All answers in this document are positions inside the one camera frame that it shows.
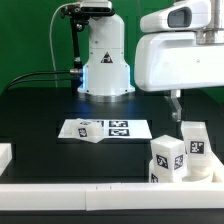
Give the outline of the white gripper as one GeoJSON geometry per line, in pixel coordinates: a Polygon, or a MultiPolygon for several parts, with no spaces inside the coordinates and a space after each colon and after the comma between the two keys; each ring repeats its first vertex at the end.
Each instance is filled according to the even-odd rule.
{"type": "Polygon", "coordinates": [[[170,90],[172,119],[182,120],[181,91],[224,86],[224,0],[179,0],[141,18],[134,80],[144,91],[170,90]]]}

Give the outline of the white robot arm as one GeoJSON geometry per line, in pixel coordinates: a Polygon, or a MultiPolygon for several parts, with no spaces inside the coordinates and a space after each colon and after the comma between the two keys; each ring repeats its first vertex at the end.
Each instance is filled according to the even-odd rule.
{"type": "Polygon", "coordinates": [[[79,92],[95,101],[114,101],[134,86],[168,91],[173,117],[183,119],[182,89],[224,86],[224,0],[179,0],[141,18],[134,68],[124,60],[124,25],[117,15],[103,17],[108,0],[81,0],[91,15],[89,59],[79,92]]]}

